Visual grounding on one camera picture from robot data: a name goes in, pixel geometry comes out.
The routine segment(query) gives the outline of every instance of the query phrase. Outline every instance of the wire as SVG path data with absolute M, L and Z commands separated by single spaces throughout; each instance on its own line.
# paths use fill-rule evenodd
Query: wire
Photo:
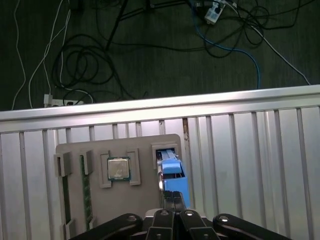
M 233 4 L 233 6 L 231 6 L 228 2 L 226 3 L 236 14 L 238 14 L 238 11 L 235 9 L 235 7 L 237 6 L 235 3 Z M 266 44 L 268 44 L 268 46 L 285 62 L 287 63 L 292 69 L 294 69 L 298 74 L 300 74 L 305 82 L 308 85 L 311 85 L 311 83 L 308 81 L 308 79 L 306 78 L 306 76 L 300 72 L 296 67 L 294 67 L 284 56 L 282 56 L 272 45 L 271 43 L 261 34 L 261 32 L 259 32 L 254 26 L 250 25 L 250 27 L 266 42 Z
M 72 41 L 77 38 L 87 38 L 91 40 L 94 44 L 72 44 Z M 68 75 L 70 76 L 70 81 L 62 84 L 59 80 L 58 68 L 60 65 L 61 54 L 67 51 L 69 53 L 67 54 L 64 65 L 66 67 Z M 103 81 L 96 81 L 95 78 L 99 72 L 99 62 L 101 60 L 108 64 L 110 68 L 110 74 Z M 75 63 L 74 69 L 70 68 L 70 62 Z M 94 63 L 90 64 L 91 66 L 94 66 L 93 73 L 91 74 L 88 73 L 89 62 Z M 77 34 L 65 41 L 63 47 L 61 48 L 57 57 L 55 58 L 51 75 L 51 79 L 53 80 L 53 83 L 57 88 L 71 88 L 79 83 L 87 83 L 91 85 L 104 85 L 111 81 L 112 78 L 114 78 L 120 88 L 120 95 L 123 99 L 125 99 L 125 95 L 131 99 L 136 99 L 123 86 L 118 72 L 116 70 L 116 67 L 110 56 L 104 50 L 102 44 L 98 42 L 95 38 L 87 34 Z
M 67 36 L 67 30 L 68 30 L 68 25 L 69 25 L 69 20 L 70 20 L 70 15 L 71 15 L 71 10 L 69 9 L 68 11 L 68 14 L 67 14 L 67 17 L 66 17 L 66 20 L 65 20 L 65 30 L 64 30 L 64 34 L 63 34 L 63 40 L 62 40 L 62 46 L 65 44 L 65 41 L 66 41 L 66 36 Z M 83 90 L 83 89 L 75 89 L 75 90 L 72 90 L 71 88 L 67 88 L 63 85 L 62 83 L 62 74 L 63 74 L 63 70 L 64 70 L 64 53 L 63 51 L 61 52 L 61 69 L 60 69 L 60 75 L 59 75 L 59 81 L 60 81 L 60 85 L 65 89 L 65 90 L 68 90 L 68 91 L 76 91 L 76 92 L 80 92 L 80 93 L 84 93 L 84 94 L 87 94 L 87 96 L 89 96 L 91 98 L 91 103 L 93 104 L 94 103 L 94 98 L 93 96 Z
M 31 107 L 31 108 L 33 108 L 32 101 L 31 101 L 31 82 L 32 82 L 32 80 L 33 80 L 36 72 L 38 71 L 41 63 L 46 59 L 46 57 L 47 57 L 47 55 L 48 55 L 48 53 L 49 53 L 50 46 L 51 46 L 51 42 L 52 42 L 53 39 L 54 39 L 53 36 L 54 36 L 54 31 L 55 31 L 56 22 L 57 22 L 58 15 L 59 15 L 60 8 L 61 8 L 61 5 L 62 5 L 63 1 L 64 1 L 64 0 L 61 0 L 61 1 L 60 1 L 60 4 L 59 4 L 58 9 L 57 9 L 56 14 L 55 14 L 55 19 L 54 19 L 54 21 L 53 21 L 53 26 L 52 26 L 52 30 L 51 30 L 51 36 L 50 36 L 49 46 L 48 46 L 48 48 L 46 48 L 46 49 L 48 49 L 48 50 L 44 52 L 44 56 L 43 56 L 42 60 L 39 62 L 38 66 L 35 68 L 33 74 L 32 74 L 31 77 L 30 77 L 29 83 L 28 83 L 28 97 L 29 97 L 29 104 L 30 104 L 30 107 Z
M 20 5 L 20 1 L 21 1 L 21 0 L 18 0 L 18 2 L 16 3 L 16 6 L 15 6 L 15 9 L 14 9 L 14 12 L 13 12 L 13 17 L 14 17 L 14 22 L 15 22 L 15 27 L 16 27 L 15 49 L 16 49 L 16 52 L 17 52 L 17 54 L 18 54 L 18 58 L 19 58 L 19 61 L 20 61 L 20 64 L 21 64 L 21 68 L 22 68 L 23 83 L 22 83 L 22 85 L 20 86 L 20 88 L 18 89 L 18 91 L 16 92 L 16 94 L 15 94 L 15 96 L 14 96 L 14 98 L 13 98 L 13 103 L 12 103 L 11 110 L 14 110 L 14 109 L 15 109 L 15 104 L 16 104 L 16 99 L 17 99 L 17 97 L 18 97 L 18 94 L 20 93 L 21 89 L 24 87 L 24 85 L 26 84 L 26 81 L 27 81 L 24 63 L 22 62 L 21 55 L 20 55 L 19 48 L 18 48 L 20 33 L 19 33 L 19 25 L 18 25 L 18 21 L 17 21 L 17 10 L 18 10 L 18 7 L 19 7 L 19 5 Z
M 239 52 L 239 53 L 243 53 L 245 55 L 247 55 L 254 63 L 255 65 L 255 68 L 256 68 L 256 73 L 257 73 L 257 88 L 259 89 L 260 86 L 261 86 L 261 80 L 260 80 L 260 69 L 259 69 L 259 66 L 258 66 L 258 63 L 257 61 L 255 60 L 255 58 L 248 52 L 244 51 L 244 50 L 241 50 L 241 49 L 238 49 L 238 48 L 235 48 L 235 47 L 225 47 L 225 46 L 222 46 L 222 45 L 219 45 L 219 44 L 216 44 L 215 42 L 212 42 L 208 39 L 206 39 L 206 37 L 201 33 L 197 23 L 196 23 L 196 15 L 195 15 L 195 10 L 194 10 L 194 7 L 191 8 L 191 12 L 192 12 L 192 19 L 193 19 L 193 24 L 194 24 L 194 27 L 195 27 L 195 30 L 196 32 L 198 33 L 198 35 L 207 43 L 211 44 L 211 45 L 214 45 L 220 49 L 223 49 L 223 50 L 226 50 L 226 51 L 230 51 L 230 52 Z
M 81 90 L 81 89 L 73 89 L 73 90 L 67 92 L 67 93 L 63 96 L 63 98 L 62 98 L 62 102 L 63 102 L 63 105 L 64 105 L 64 106 L 65 106 L 66 97 L 67 97 L 68 95 L 70 95 L 71 93 L 75 92 L 75 91 L 82 91 L 82 90 Z M 108 94 L 111 94 L 111 95 L 117 97 L 117 99 L 116 99 L 117 101 L 123 100 L 123 99 L 121 98 L 121 96 L 119 96 L 118 94 L 116 94 L 116 93 L 113 92 L 113 91 L 109 91 L 109 90 L 96 90 L 96 91 L 87 92 L 85 95 L 83 95 L 83 96 L 82 96 L 75 104 L 73 104 L 73 105 L 78 105 L 78 104 L 80 103 L 80 101 L 82 101 L 82 100 L 83 100 L 84 98 L 86 98 L 87 96 L 91 96 L 91 98 L 93 98 L 93 94 L 95 94 L 95 93 L 108 93 Z

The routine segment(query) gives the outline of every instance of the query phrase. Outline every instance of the tangled cables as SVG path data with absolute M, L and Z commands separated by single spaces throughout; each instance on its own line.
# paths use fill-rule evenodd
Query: tangled cables
M 79 38 L 89 39 L 93 44 L 83 45 L 79 43 L 72 43 L 74 40 Z M 66 54 L 65 63 L 62 58 L 63 53 Z M 101 61 L 107 63 L 110 73 L 105 79 L 97 81 L 96 76 L 98 75 Z M 62 82 L 62 71 L 60 71 L 60 66 L 62 65 L 63 67 L 63 64 L 65 65 L 66 72 L 70 79 L 68 82 Z M 113 95 L 118 96 L 118 100 L 125 100 L 127 98 L 136 99 L 123 86 L 116 67 L 110 56 L 104 50 L 104 47 L 95 38 L 86 34 L 77 34 L 65 41 L 63 47 L 54 60 L 51 72 L 51 80 L 53 81 L 53 84 L 59 89 L 69 89 L 75 87 L 79 83 L 87 83 L 96 86 L 105 85 L 112 79 L 115 79 L 115 81 L 117 82 L 120 94 L 117 95 L 116 93 L 110 91 L 104 92 L 112 93 Z M 79 90 L 81 90 L 82 92 L 86 92 L 86 96 L 91 95 L 89 92 L 77 88 L 69 91 L 64 96 L 64 98 L 71 92 Z

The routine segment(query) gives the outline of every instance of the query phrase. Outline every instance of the power strip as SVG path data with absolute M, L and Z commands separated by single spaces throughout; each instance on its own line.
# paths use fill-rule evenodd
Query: power strip
M 52 95 L 45 94 L 43 99 L 43 104 L 45 108 L 51 107 L 63 107 L 63 106 L 72 106 L 72 105 L 83 105 L 85 102 L 77 100 L 62 100 L 62 99 L 53 99 Z
M 212 7 L 209 8 L 209 10 L 206 12 L 206 15 L 204 16 L 206 22 L 212 25 L 215 24 L 218 21 L 225 6 L 225 0 L 216 0 L 212 2 Z

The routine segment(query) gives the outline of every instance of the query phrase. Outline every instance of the corrugated metal surface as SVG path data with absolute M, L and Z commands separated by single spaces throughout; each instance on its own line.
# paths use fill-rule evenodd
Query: corrugated metal surface
M 141 121 L 117 124 L 101 111 L 63 118 L 73 107 L 48 118 L 8 117 L 0 122 L 0 240 L 60 239 L 57 144 L 160 134 L 180 136 L 191 202 L 209 219 L 230 213 L 295 240 L 320 239 L 320 98 L 307 92 L 188 103 L 186 113 L 158 109 L 161 118 L 152 108 L 154 115 L 135 116 Z

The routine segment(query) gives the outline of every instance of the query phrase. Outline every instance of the plug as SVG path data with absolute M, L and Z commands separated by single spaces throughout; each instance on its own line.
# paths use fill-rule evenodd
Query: plug
M 43 97 L 43 104 L 45 108 L 51 107 L 53 96 L 50 94 L 45 94 Z

